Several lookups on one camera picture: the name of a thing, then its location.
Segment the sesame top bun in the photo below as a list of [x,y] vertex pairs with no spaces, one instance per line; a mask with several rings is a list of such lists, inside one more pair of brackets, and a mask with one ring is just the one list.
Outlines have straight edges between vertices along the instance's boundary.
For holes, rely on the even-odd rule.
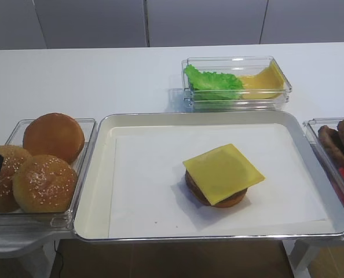
[[28,158],[12,179],[13,196],[25,213],[62,213],[71,203],[78,175],[53,155]]

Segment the sesame bun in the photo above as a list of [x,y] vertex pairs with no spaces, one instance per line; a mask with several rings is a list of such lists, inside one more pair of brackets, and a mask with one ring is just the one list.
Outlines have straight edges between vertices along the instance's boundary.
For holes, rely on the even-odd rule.
[[19,209],[13,196],[13,176],[31,154],[17,145],[0,145],[0,155],[3,157],[0,170],[0,213],[11,213]]
[[25,213],[62,213],[71,203],[78,175],[53,155],[28,158],[12,179],[13,196]]

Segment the green lettuce leaf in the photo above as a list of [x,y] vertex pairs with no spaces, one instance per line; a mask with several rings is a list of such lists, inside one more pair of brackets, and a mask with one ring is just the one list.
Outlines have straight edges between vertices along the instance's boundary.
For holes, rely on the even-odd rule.
[[195,101],[237,100],[244,90],[243,82],[234,74],[201,72],[193,65],[185,70],[194,91]]

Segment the clear plastic lettuce cheese container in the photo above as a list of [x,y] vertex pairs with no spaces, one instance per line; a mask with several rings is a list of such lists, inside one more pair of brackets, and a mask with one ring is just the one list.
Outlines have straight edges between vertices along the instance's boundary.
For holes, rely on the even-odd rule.
[[[217,72],[240,76],[256,75],[274,61],[284,78],[284,89],[277,90],[276,98],[263,100],[244,100],[242,94],[248,93],[245,89],[240,92],[237,100],[225,101],[195,101],[194,91],[184,70],[193,65],[201,72]],[[246,110],[281,110],[289,101],[292,86],[284,75],[277,61],[272,56],[234,56],[234,57],[189,57],[182,61],[182,84],[186,106],[195,112],[203,111],[246,111]]]

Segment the sesame bun in container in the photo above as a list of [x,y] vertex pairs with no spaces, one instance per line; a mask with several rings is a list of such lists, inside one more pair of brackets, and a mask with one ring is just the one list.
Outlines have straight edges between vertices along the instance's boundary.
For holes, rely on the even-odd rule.
[[0,170],[0,213],[11,213],[19,209],[13,196],[13,176],[31,154],[17,145],[0,145],[0,155],[3,157]]

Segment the clear plastic bun container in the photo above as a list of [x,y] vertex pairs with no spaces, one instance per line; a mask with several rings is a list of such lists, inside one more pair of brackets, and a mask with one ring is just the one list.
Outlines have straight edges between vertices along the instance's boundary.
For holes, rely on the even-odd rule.
[[0,233],[15,234],[28,232],[51,232],[72,229],[75,214],[82,193],[83,181],[97,138],[95,119],[83,118],[76,120],[85,137],[84,147],[71,167],[78,175],[78,181],[68,209],[60,213],[24,213],[20,208],[10,213],[0,213]]

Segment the plain brown bun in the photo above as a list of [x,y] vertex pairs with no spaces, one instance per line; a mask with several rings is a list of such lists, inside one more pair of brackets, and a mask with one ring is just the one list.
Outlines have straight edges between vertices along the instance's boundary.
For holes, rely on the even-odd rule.
[[49,113],[36,118],[25,129],[23,148],[31,155],[53,155],[73,163],[85,144],[79,123],[66,114]]

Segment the silver metal tray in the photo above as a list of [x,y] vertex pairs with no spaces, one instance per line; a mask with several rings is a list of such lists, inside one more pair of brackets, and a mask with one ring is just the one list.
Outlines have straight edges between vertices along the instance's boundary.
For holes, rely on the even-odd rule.
[[[304,165],[314,181],[316,195],[328,214],[331,229],[319,234],[303,235],[226,235],[226,236],[164,236],[112,237],[109,234],[113,178],[115,175],[116,139],[122,128],[167,126],[255,125],[277,123],[283,125],[294,140]],[[86,179],[74,221],[78,236],[85,240],[203,240],[265,237],[334,236],[344,234],[344,209],[337,195],[325,189],[328,178],[320,166],[307,138],[294,116],[283,111],[119,114],[104,118],[100,124]]]

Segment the white parchment paper sheet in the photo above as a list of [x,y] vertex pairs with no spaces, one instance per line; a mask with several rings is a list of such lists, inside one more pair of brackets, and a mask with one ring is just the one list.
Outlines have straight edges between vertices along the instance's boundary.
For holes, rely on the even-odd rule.
[[[199,203],[183,161],[233,144],[264,176],[231,208]],[[122,128],[116,139],[112,237],[303,235],[331,229],[294,140],[280,124]]]

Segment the brown burger patty on tray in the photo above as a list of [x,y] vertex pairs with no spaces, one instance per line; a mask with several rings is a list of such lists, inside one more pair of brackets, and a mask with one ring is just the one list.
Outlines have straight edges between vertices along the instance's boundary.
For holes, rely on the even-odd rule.
[[203,195],[199,187],[196,185],[196,183],[194,182],[193,178],[191,177],[188,171],[185,172],[185,182],[186,182],[187,187],[190,189],[190,191],[199,200],[203,200],[205,198],[205,196]]

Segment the yellow cheese slice on burger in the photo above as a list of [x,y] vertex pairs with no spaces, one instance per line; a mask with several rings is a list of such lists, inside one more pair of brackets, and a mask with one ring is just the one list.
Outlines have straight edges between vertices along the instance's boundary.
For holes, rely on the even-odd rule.
[[214,148],[183,164],[212,205],[265,180],[233,144]]

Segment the bottom burger bun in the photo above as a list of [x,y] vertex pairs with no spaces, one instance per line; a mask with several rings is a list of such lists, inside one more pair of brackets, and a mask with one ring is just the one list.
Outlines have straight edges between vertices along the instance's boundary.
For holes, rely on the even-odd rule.
[[213,207],[221,208],[221,209],[229,208],[229,207],[237,205],[238,203],[240,203],[243,200],[243,198],[245,197],[245,195],[247,193],[247,189],[244,189],[244,190],[237,192],[237,193],[233,194],[232,196],[212,205],[206,199],[206,197],[201,193],[200,190],[195,190],[195,189],[192,190],[191,189],[190,191],[201,204],[203,204],[205,206],[213,206]]

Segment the yellow cheese slice in container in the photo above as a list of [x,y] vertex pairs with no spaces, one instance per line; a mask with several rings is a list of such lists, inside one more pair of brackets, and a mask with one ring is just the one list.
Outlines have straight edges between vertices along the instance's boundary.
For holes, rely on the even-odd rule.
[[242,94],[244,100],[263,100],[276,98],[277,90],[284,89],[284,78],[274,61],[256,75],[240,76],[243,87],[248,93]]

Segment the brown patty left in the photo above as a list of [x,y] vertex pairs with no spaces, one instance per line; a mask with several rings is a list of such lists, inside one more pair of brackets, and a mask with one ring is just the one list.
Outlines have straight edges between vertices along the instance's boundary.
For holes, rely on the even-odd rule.
[[336,168],[344,168],[344,146],[339,133],[327,125],[318,130],[319,141]]

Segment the clear plastic patty tomato container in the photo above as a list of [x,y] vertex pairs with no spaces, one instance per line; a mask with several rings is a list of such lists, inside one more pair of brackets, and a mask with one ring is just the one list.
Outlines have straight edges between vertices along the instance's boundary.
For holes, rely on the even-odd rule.
[[342,118],[315,118],[303,122],[303,127],[305,128],[305,137],[329,180],[328,182],[323,182],[325,189],[330,189],[337,195],[338,200],[344,209],[343,178],[341,177],[338,168],[335,167],[333,161],[323,148],[318,135],[318,130],[321,126],[327,125],[332,129],[337,129],[338,123],[342,120]]

